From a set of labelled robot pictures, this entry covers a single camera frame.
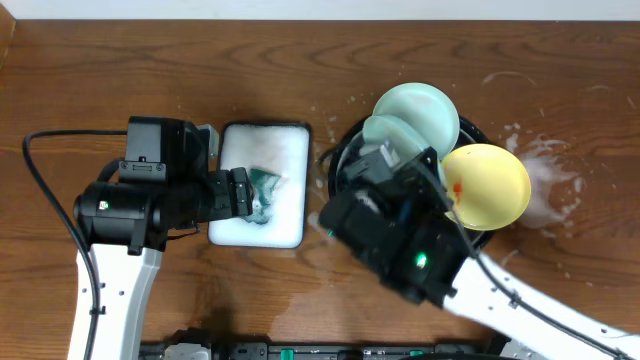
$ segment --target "green button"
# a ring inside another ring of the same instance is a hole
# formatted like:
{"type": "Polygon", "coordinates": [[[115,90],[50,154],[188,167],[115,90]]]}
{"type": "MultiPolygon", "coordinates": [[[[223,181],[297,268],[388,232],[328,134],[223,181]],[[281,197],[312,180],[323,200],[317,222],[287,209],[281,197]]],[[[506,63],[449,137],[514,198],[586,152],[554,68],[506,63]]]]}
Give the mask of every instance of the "green button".
{"type": "Polygon", "coordinates": [[[280,360],[293,360],[293,349],[282,349],[280,351],[280,360]]]}

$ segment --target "wooden table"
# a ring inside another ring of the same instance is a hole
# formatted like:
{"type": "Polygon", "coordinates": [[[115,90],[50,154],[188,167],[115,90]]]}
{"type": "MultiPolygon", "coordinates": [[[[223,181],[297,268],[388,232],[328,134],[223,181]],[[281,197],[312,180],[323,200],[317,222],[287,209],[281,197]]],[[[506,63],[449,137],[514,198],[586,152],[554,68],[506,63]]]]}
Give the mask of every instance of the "wooden table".
{"type": "MultiPolygon", "coordinates": [[[[290,119],[313,126],[317,156],[332,146],[331,134],[339,139],[405,82],[443,89],[499,144],[516,122],[521,146],[541,133],[568,143],[554,151],[586,180],[573,227],[547,227],[556,238],[507,228],[487,252],[500,260],[518,249],[509,271],[587,315],[640,332],[638,24],[19,21],[0,72],[0,356],[65,357],[75,311],[76,251],[24,165],[25,134],[125,129],[130,115],[218,129],[232,120],[290,119]]],[[[124,141],[37,140],[34,158],[70,211],[102,166],[124,155],[124,141]]],[[[313,179],[309,188],[317,189],[313,179]]],[[[325,191],[310,191],[310,212],[325,191]]],[[[171,242],[143,338],[187,326],[281,342],[491,336],[429,304],[405,302],[342,244],[306,230],[294,250],[212,246],[204,235],[171,242]]]]}

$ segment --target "yellow plate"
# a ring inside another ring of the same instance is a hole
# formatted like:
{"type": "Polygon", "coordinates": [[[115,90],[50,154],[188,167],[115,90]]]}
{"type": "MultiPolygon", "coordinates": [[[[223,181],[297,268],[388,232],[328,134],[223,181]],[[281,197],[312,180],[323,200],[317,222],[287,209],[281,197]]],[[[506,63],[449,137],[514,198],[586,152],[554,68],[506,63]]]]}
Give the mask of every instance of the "yellow plate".
{"type": "Polygon", "coordinates": [[[466,228],[495,230],[516,221],[531,198],[524,165],[507,150],[488,144],[460,147],[442,161],[446,187],[466,228]]]}

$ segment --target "green light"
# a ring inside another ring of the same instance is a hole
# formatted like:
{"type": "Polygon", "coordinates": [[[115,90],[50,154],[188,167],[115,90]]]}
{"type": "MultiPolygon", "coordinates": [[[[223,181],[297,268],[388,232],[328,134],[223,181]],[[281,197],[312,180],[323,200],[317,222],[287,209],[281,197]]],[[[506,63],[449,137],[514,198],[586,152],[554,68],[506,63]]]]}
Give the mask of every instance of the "green light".
{"type": "Polygon", "coordinates": [[[420,269],[424,269],[424,267],[427,266],[428,263],[429,263],[429,258],[427,258],[427,254],[418,253],[418,255],[416,255],[417,267],[419,267],[420,269]]]}

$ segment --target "white wall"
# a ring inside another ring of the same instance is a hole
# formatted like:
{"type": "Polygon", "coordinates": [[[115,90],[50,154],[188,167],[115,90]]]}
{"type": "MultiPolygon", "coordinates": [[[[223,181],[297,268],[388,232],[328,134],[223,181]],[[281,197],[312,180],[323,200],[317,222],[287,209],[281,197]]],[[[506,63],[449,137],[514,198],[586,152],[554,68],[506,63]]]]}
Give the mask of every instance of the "white wall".
{"type": "Polygon", "coordinates": [[[0,0],[16,19],[640,20],[640,0],[0,0]]]}

